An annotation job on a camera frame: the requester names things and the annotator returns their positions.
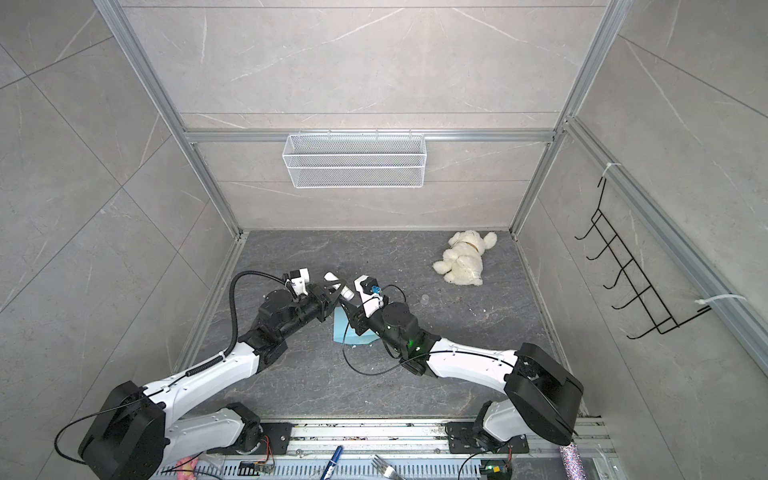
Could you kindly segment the light blue envelope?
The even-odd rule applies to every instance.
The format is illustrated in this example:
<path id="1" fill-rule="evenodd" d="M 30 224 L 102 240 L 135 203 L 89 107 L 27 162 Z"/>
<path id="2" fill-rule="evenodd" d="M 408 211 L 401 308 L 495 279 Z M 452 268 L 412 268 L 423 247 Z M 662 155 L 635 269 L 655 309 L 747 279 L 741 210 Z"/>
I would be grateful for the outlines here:
<path id="1" fill-rule="evenodd" d="M 345 310 L 341 306 L 335 308 L 333 315 L 334 342 L 338 344 L 357 346 L 369 345 L 378 339 L 379 337 L 370 330 L 366 331 L 362 335 L 357 335 L 354 329 L 349 325 Z"/>

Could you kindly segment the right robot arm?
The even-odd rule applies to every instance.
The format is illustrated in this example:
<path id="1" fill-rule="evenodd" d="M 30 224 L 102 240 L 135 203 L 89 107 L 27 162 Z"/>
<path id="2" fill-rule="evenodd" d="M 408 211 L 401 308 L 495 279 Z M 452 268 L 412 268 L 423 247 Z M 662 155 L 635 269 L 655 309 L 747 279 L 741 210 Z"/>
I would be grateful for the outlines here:
<path id="1" fill-rule="evenodd" d="M 456 343 L 420 327 L 405 302 L 393 302 L 372 277 L 355 282 L 342 297 L 348 328 L 357 335 L 374 333 L 400 367 L 417 376 L 459 379 L 503 393 L 502 401 L 483 404 L 472 435 L 482 450 L 497 450 L 509 441 L 536 434 L 568 446 L 584 393 L 582 383 L 536 344 L 516 350 L 488 350 Z M 356 297 L 360 304 L 351 301 Z"/>

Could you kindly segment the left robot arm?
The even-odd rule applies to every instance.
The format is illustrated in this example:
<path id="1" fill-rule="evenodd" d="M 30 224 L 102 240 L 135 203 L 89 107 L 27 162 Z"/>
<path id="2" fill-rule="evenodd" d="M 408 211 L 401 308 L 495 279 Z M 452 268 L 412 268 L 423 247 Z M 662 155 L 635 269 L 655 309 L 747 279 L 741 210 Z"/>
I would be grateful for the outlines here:
<path id="1" fill-rule="evenodd" d="M 260 417 L 240 402 L 218 411 L 189 411 L 225 388 L 263 371 L 286 351 L 288 338 L 313 320 L 325 321 L 354 299 L 332 273 L 313 283 L 307 270 L 290 272 L 267 294 L 245 333 L 234 332 L 227 348 L 162 380 L 115 387 L 72 462 L 100 479 L 148 479 L 162 466 L 209 450 L 249 454 L 265 443 Z"/>

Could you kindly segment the white plush teddy bear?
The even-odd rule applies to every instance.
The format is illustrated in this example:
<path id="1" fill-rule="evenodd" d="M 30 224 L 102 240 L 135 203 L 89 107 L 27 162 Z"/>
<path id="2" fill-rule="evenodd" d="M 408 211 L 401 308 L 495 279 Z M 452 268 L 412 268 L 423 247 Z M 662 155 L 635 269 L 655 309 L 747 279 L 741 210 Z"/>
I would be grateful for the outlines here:
<path id="1" fill-rule="evenodd" d="M 448 241 L 449 248 L 442 259 L 433 263 L 433 270 L 450 284 L 481 286 L 483 284 L 482 256 L 498 241 L 495 232 L 481 236 L 474 230 L 456 232 Z"/>

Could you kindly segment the silver fork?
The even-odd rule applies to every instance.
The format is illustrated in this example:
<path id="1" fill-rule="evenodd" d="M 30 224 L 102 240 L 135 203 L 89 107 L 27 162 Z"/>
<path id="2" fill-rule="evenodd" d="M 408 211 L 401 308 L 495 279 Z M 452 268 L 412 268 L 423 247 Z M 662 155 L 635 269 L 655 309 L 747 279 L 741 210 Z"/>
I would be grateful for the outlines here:
<path id="1" fill-rule="evenodd" d="M 397 470 L 378 455 L 373 455 L 371 459 L 372 466 L 376 472 L 388 480 L 404 480 Z"/>

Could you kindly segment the blue marker pen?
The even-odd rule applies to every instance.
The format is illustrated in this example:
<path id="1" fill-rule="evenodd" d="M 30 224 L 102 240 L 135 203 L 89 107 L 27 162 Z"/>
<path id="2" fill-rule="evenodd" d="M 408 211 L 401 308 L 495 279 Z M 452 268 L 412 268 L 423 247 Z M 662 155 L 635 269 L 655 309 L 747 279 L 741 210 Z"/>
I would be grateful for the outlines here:
<path id="1" fill-rule="evenodd" d="M 334 453 L 332 454 L 330 460 L 326 464 L 321 476 L 320 480 L 330 480 L 338 466 L 340 457 L 342 456 L 344 451 L 344 446 L 339 445 L 336 447 Z"/>

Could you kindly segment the pink small object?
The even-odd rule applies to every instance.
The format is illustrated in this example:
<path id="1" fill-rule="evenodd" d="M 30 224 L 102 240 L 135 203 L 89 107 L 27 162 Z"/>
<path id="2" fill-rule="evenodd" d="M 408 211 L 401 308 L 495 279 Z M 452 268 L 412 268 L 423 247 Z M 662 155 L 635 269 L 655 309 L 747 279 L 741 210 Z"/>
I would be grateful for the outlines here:
<path id="1" fill-rule="evenodd" d="M 195 469 L 198 463 L 198 458 L 187 458 L 180 460 L 174 470 L 174 474 L 177 480 L 196 480 Z"/>

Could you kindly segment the glitter pink microphone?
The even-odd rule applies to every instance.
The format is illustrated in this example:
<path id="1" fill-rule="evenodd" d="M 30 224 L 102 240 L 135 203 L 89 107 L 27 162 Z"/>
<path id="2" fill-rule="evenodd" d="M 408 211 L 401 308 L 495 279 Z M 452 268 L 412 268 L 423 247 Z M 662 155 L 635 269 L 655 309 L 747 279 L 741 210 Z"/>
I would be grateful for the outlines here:
<path id="1" fill-rule="evenodd" d="M 575 444 L 561 446 L 560 457 L 568 480 L 587 480 L 588 475 L 584 468 L 578 447 Z"/>

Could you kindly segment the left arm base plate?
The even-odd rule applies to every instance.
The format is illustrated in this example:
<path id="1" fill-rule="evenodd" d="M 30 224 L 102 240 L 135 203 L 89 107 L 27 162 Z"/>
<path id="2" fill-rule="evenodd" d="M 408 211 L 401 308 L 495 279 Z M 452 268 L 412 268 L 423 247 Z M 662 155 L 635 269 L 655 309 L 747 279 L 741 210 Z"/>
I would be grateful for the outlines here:
<path id="1" fill-rule="evenodd" d="M 293 425 L 288 422 L 246 425 L 235 450 L 241 455 L 286 455 Z"/>

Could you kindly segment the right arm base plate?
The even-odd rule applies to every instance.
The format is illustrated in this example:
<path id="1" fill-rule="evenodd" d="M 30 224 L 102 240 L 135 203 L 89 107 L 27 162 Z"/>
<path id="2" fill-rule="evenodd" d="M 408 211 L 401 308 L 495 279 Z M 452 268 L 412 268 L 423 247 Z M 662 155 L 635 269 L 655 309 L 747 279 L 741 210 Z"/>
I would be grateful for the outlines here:
<path id="1" fill-rule="evenodd" d="M 445 424 L 449 452 L 452 454 L 474 453 L 511 453 L 527 454 L 530 452 L 525 435 L 513 436 L 502 442 L 485 433 L 472 422 L 448 422 Z"/>

